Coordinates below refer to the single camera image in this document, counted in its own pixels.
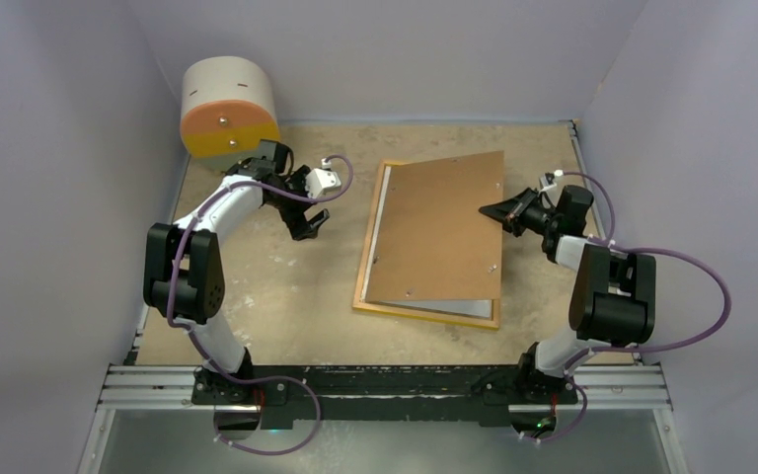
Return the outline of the yellow wooden picture frame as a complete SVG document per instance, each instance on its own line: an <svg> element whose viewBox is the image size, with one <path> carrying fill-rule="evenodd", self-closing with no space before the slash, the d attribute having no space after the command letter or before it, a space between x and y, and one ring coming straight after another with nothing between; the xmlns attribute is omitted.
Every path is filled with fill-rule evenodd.
<svg viewBox="0 0 758 474"><path fill-rule="evenodd" d="M480 207L503 199L504 154L381 163L352 306L496 330L501 227Z"/></svg>

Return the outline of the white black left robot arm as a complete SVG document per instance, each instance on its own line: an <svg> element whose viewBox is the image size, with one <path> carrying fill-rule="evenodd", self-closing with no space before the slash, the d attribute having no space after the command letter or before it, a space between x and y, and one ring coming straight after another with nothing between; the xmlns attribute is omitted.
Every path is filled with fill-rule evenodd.
<svg viewBox="0 0 758 474"><path fill-rule="evenodd" d="M275 209L294 241L317 237L330 214L308 217L312 206L338 198L350 182L333 170L331 158L316 168L297 167L286 144L262 140L255 149L222 158L221 183L194 210L147 232L143 297L172 328L184 330L217 374L216 390L229 403L254 394L249 351L233 336L222 313L227 286L220 243L262 207Z"/></svg>

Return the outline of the brown frame backing board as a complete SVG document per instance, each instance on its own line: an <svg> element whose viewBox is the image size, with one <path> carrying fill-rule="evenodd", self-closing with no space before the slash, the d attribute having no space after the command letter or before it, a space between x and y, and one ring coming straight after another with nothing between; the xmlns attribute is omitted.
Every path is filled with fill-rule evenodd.
<svg viewBox="0 0 758 474"><path fill-rule="evenodd" d="M501 151L395 166L366 300L498 299L502 230L479 208L504 178Z"/></svg>

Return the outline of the building and sky photo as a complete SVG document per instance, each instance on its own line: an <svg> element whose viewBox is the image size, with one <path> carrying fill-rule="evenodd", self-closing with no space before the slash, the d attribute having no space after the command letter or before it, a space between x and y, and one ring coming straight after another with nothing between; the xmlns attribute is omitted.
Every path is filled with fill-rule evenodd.
<svg viewBox="0 0 758 474"><path fill-rule="evenodd" d="M413 303L402 301L371 303L366 300L370 272L377 262L375 249L383 206L392 169L395 166L398 166L398 163L383 162L378 169L352 308L358 311L408 317L441 324L496 328L498 314L493 307L494 300L415 300Z"/></svg>

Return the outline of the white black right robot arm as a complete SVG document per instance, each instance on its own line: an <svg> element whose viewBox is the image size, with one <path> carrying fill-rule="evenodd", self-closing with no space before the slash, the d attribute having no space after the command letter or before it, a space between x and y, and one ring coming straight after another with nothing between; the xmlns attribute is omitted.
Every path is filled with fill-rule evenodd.
<svg viewBox="0 0 758 474"><path fill-rule="evenodd" d="M533 344L519 360L514 387L529 402L564 384L597 351L642 344L653 332L656 261L590 242L584 229L593 204L588 189L567 185L556 203L527 188L479 209L514 237L527 231L539 235L548 261L575 272L567 326Z"/></svg>

